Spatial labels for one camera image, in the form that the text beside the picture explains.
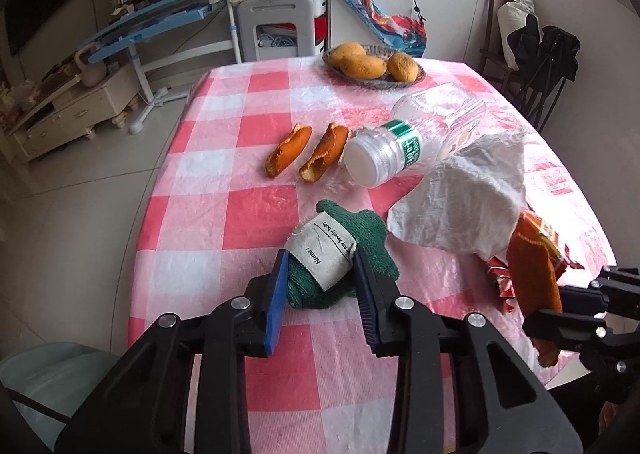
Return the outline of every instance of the silver bolt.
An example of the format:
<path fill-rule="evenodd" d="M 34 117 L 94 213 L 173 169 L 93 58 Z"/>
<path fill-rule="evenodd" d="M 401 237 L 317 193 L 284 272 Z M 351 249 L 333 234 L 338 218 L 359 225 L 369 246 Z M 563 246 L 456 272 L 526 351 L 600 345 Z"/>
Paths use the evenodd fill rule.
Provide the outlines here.
<path fill-rule="evenodd" d="M 161 328 L 171 328 L 171 326 L 175 326 L 176 322 L 178 322 L 178 319 L 173 313 L 165 313 L 158 319 L 158 324 Z"/>
<path fill-rule="evenodd" d="M 234 309 L 247 309 L 251 301 L 246 297 L 236 297 L 231 300 L 231 307 Z"/>
<path fill-rule="evenodd" d="M 466 320 L 471 326 L 475 326 L 476 328 L 481 328 L 486 324 L 484 315 L 481 315 L 480 313 L 470 313 Z"/>
<path fill-rule="evenodd" d="M 414 307 L 414 300 L 411 297 L 398 297 L 395 301 L 396 306 L 400 309 L 412 309 Z"/>

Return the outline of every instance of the red and white tablecloth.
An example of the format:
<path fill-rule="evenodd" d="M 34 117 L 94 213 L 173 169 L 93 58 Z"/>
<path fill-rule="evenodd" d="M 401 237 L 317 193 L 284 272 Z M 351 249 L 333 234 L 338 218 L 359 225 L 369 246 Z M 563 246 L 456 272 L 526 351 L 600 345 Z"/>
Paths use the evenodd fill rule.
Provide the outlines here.
<path fill-rule="evenodd" d="M 526 126 L 527 200 L 568 243 L 584 271 L 562 283 L 586 286 L 614 256 L 582 192 L 558 157 L 523 117 L 465 64 L 419 60 L 427 77 L 416 89 L 454 82 L 484 99 L 480 133 Z M 335 78 L 319 57 L 223 66 L 207 73 L 192 96 L 146 209 L 138 240 L 129 320 L 135 342 L 159 315 L 182 319 L 210 313 L 241 294 L 250 278 L 271 270 L 287 235 L 315 214 L 322 198 L 351 211 L 389 208 L 420 181 L 417 171 L 364 189 L 334 168 L 316 184 L 298 169 L 327 124 L 388 121 L 407 90 L 371 91 Z M 306 150 L 275 179 L 264 175 L 274 146 L 300 122 L 313 126 Z M 400 270 L 401 293 L 435 312 L 461 318 L 480 311 L 542 382 L 566 363 L 543 370 L 524 336 L 519 311 L 502 312 L 496 288 L 476 256 L 386 241 Z M 375 358 L 365 344 L 356 301 L 321 311 L 287 307 L 273 357 L 248 358 L 246 391 L 252 445 L 260 453 L 383 453 L 396 379 L 394 358 Z M 446 406 L 450 372 L 444 368 Z M 452 441 L 452 423 L 446 437 Z"/>

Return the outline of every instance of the fruit bowl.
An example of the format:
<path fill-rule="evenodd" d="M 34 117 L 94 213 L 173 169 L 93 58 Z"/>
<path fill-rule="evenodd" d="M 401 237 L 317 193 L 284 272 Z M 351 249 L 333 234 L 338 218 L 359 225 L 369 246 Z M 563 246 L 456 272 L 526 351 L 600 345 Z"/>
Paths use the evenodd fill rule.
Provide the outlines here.
<path fill-rule="evenodd" d="M 383 59 L 388 59 L 397 51 L 397 50 L 394 50 L 393 48 L 385 46 L 384 44 L 363 44 L 362 46 L 367 51 L 368 56 L 382 57 Z M 389 72 L 386 72 L 385 75 L 377 79 L 356 79 L 353 77 L 349 77 L 344 73 L 342 73 L 340 69 L 335 68 L 334 66 L 329 64 L 329 54 L 331 53 L 332 50 L 334 50 L 334 48 L 322 54 L 322 60 L 324 61 L 324 63 L 332 70 L 332 72 L 334 72 L 334 75 L 337 75 L 340 78 L 344 79 L 345 81 L 351 82 L 352 84 L 357 84 L 358 86 L 362 86 L 363 88 L 369 88 L 369 89 L 410 88 L 411 86 L 418 84 L 418 82 L 423 81 L 424 78 L 426 77 L 426 73 L 424 72 L 420 64 L 418 64 L 417 61 L 416 61 L 416 64 L 418 64 L 418 76 L 412 82 L 399 82 L 396 79 L 394 79 Z"/>

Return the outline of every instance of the clear plastic bottle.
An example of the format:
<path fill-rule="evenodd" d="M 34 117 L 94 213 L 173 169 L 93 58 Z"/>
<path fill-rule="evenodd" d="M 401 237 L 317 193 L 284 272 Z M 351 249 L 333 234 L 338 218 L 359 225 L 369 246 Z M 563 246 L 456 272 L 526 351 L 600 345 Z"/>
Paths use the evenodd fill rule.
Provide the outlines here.
<path fill-rule="evenodd" d="M 417 164 L 420 172 L 464 147 L 484 113 L 484 103 L 453 83 L 405 95 L 391 121 L 347 142 L 343 161 L 363 187 L 377 187 Z"/>

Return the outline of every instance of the drawstring bag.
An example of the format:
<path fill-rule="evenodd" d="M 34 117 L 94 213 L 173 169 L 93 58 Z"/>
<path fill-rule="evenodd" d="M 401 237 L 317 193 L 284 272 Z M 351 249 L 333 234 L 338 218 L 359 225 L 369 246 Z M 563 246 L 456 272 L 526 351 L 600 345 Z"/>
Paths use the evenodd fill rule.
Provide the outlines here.
<path fill-rule="evenodd" d="M 427 47 L 427 33 L 420 9 L 419 20 L 407 16 L 385 16 L 373 0 L 345 0 L 365 24 L 388 46 L 413 57 L 422 57 Z"/>

